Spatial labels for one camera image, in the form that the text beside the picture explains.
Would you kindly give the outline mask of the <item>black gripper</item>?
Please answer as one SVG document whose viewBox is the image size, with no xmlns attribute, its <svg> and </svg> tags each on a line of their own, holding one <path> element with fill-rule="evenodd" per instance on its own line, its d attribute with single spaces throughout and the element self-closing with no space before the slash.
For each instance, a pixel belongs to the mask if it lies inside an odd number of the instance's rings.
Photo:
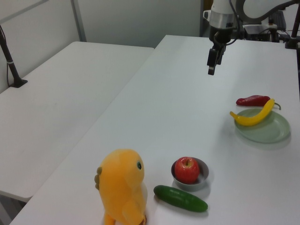
<svg viewBox="0 0 300 225">
<path fill-rule="evenodd" d="M 213 43 L 212 49 L 209 50 L 207 66 L 208 74 L 214 75 L 216 64 L 220 65 L 223 57 L 223 46 L 230 42 L 232 29 L 219 29 L 210 27 L 209 40 Z"/>
</svg>

